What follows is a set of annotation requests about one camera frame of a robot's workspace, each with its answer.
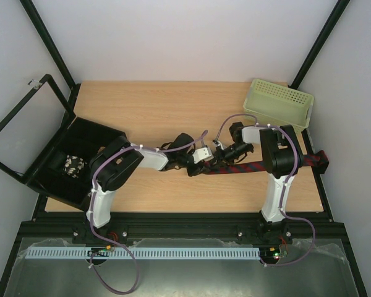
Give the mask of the red navy striped tie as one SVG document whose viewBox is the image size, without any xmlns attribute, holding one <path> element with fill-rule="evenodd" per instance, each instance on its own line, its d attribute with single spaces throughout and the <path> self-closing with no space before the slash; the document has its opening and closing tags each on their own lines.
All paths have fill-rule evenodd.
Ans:
<svg viewBox="0 0 371 297">
<path fill-rule="evenodd" d="M 324 174 L 328 168 L 329 160 L 323 150 L 317 153 L 304 155 L 304 161 L 301 167 L 312 167 L 316 168 L 317 172 Z M 205 174 L 239 174 L 239 173 L 254 173 L 266 171 L 262 161 L 253 161 L 248 163 L 241 163 L 232 166 L 224 166 L 222 168 L 209 168 Z"/>
</svg>

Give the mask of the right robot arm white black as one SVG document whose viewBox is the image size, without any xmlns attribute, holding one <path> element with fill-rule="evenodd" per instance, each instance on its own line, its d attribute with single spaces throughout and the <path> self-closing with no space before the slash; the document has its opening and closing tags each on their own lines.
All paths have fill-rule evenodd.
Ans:
<svg viewBox="0 0 371 297">
<path fill-rule="evenodd" d="M 229 147 L 224 147 L 218 138 L 213 140 L 216 152 L 210 173 L 268 173 L 267 196 L 260 211 L 262 222 L 257 227 L 257 234 L 262 241 L 269 243 L 279 235 L 277 225 L 286 218 L 289 190 L 298 169 L 304 163 L 302 150 L 291 125 L 243 126 L 238 122 L 229 131 L 233 141 Z M 240 157 L 246 157 L 253 151 L 254 144 L 260 146 L 262 161 L 239 163 Z"/>
</svg>

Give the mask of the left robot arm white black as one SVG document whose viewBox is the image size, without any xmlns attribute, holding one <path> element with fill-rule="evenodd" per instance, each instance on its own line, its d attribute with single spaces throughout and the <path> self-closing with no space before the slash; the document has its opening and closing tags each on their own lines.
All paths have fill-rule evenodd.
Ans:
<svg viewBox="0 0 371 297">
<path fill-rule="evenodd" d="M 92 180 L 91 200 L 86 216 L 95 228 L 101 228 L 111 219 L 111 207 L 116 191 L 122 187 L 137 168 L 168 171 L 182 168 L 186 161 L 194 164 L 211 157 L 210 149 L 205 146 L 195 148 L 208 134 L 193 139 L 182 133 L 174 142 L 161 147 L 150 148 L 131 143 L 126 136 L 119 136 L 100 151 L 90 163 Z"/>
</svg>

